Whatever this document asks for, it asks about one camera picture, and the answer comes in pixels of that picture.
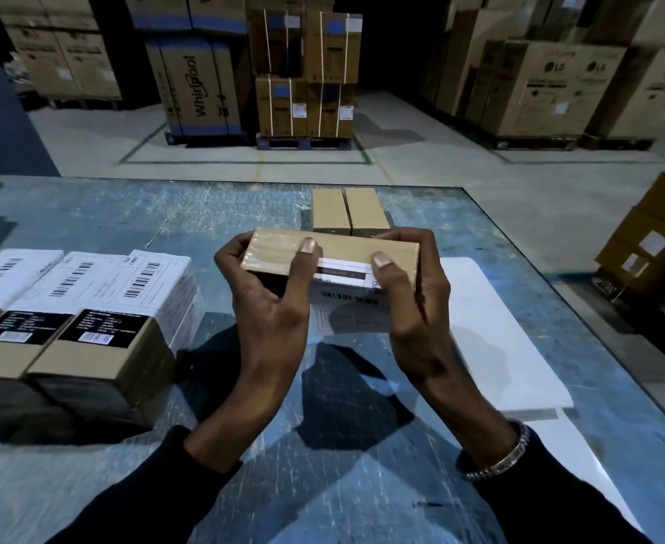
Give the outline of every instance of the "blue table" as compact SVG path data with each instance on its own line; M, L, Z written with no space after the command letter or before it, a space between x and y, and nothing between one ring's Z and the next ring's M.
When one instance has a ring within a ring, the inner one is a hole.
M207 311L195 346L234 324L214 252L257 226L303 227L310 200L307 185L0 181L0 247L191 256ZM397 225L432 228L442 256L479 263L569 388L569 416L642 527L664 544L665 415L464 191L377 191ZM191 542L502 542L488 506L455 473L458 450L406 407L416 400L384 336L308 347L282 410ZM176 386L154 431L119 444L0 444L0 542L43 542L175 423L195 424Z

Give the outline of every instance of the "black sleeve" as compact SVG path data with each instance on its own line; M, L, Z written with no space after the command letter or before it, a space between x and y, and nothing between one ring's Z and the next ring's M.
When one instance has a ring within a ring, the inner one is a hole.
M189 433L172 428L143 464L99 494L48 543L186 542L241 466L224 475L202 467L184 449Z
M650 542L594 487L567 471L536 433L518 462L474 483L510 544L516 542ZM475 467L465 453L464 471Z

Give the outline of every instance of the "silver bracelet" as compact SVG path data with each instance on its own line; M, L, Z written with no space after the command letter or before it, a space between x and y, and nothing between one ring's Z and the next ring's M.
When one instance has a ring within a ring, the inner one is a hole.
M459 473L461 474L461 477L463 477L466 481L470 482L479 482L479 481L484 481L486 479L491 479L492 477L496 477L497 475L501 475L505 471L513 468L516 463L521 459L521 457L524 455L526 452L527 445L529 444L529 439L531 438L531 434L529 431L529 427L522 422L519 422L518 420L511 420L512 423L518 424L518 442L514 449L509 452L509 454L502 459L500 462L497 464L491 466L490 468L482 469L480 471L472 471L469 473L465 473L458 468Z

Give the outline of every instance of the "warehouse floor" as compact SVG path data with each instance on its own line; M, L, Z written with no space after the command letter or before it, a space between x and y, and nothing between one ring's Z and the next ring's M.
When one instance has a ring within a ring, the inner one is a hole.
M64 176L464 187L665 407L665 356L562 277L597 268L596 254L665 170L665 138L650 152L491 152L386 92L358 96L359 146L349 152L172 147L160 106L43 108L31 119Z

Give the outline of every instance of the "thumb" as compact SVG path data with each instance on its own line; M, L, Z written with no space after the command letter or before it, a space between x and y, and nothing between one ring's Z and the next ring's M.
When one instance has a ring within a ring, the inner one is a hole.
M310 283L317 271L320 256L322 256L322 249L314 238L307 237L302 240L290 265L290 276L287 279L287 288L284 290L282 298L284 303L289 304L290 307L308 307Z
M405 336L423 323L408 274L385 252L372 257L373 274L390 303L390 333Z

